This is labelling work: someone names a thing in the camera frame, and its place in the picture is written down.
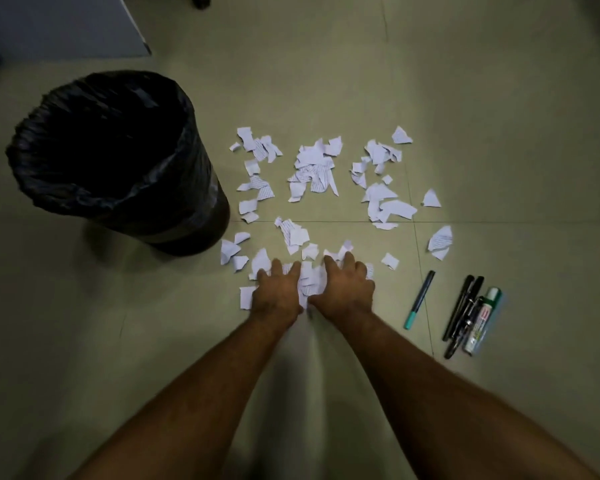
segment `person's left hand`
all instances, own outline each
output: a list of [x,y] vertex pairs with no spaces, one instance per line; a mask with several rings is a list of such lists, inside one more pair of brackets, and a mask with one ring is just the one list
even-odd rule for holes
[[282,274],[279,259],[271,263],[271,276],[264,269],[258,271],[258,286],[253,292],[251,314],[270,317],[290,327],[303,308],[298,301],[300,263],[296,261],[288,274]]

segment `person's right hand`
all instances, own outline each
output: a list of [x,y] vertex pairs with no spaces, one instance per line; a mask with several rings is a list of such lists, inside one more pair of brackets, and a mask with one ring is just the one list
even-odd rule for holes
[[353,254],[347,252],[342,269],[330,256],[324,257],[324,266],[327,288],[322,294],[310,296],[310,305],[331,321],[357,311],[371,311],[376,284],[367,279],[364,263],[356,262]]

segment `hand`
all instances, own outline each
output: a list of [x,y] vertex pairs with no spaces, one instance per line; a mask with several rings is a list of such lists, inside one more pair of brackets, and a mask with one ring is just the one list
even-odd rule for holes
[[347,252],[342,269],[329,256],[324,257],[324,266],[327,288],[322,294],[310,296],[309,304],[331,321],[353,312],[371,311],[376,284],[367,279],[364,263],[356,262],[353,254]]
[[251,314],[272,317],[287,327],[293,325],[303,308],[298,301],[300,263],[296,261],[288,274],[282,274],[279,259],[271,263],[271,276],[264,269],[258,271],[258,288],[253,292]]

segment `person's right arm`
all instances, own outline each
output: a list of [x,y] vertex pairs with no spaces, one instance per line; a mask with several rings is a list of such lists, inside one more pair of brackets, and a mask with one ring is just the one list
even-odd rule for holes
[[347,339],[421,479],[599,479],[568,448],[496,396],[449,372],[371,311],[375,284],[351,253],[324,258],[310,298]]

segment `person's left arm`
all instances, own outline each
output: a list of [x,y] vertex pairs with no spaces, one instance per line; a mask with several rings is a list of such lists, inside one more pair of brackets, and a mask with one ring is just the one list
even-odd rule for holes
[[184,371],[81,466],[74,480],[207,479],[224,464],[265,364],[302,312],[300,263],[258,272],[249,318]]

